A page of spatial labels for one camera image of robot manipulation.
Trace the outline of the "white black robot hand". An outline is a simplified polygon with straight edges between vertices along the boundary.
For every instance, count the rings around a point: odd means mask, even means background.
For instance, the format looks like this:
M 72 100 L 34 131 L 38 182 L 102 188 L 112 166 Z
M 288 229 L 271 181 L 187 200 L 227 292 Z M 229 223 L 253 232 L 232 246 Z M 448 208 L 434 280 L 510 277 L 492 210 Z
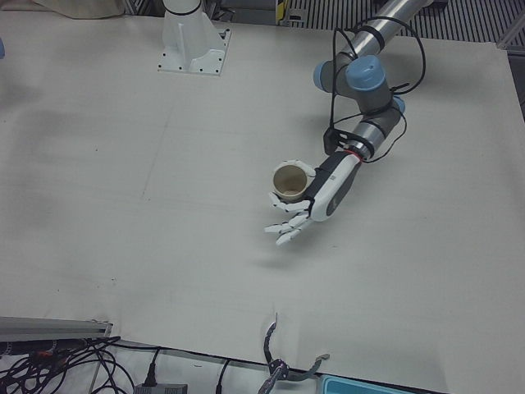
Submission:
M 276 234 L 276 244 L 282 245 L 308 225 L 326 221 L 349 192 L 361 164 L 361 158 L 348 150 L 330 155 L 318 167 L 300 160 L 279 164 L 273 172 L 269 198 L 273 207 L 291 217 L 265 227 L 264 231 Z

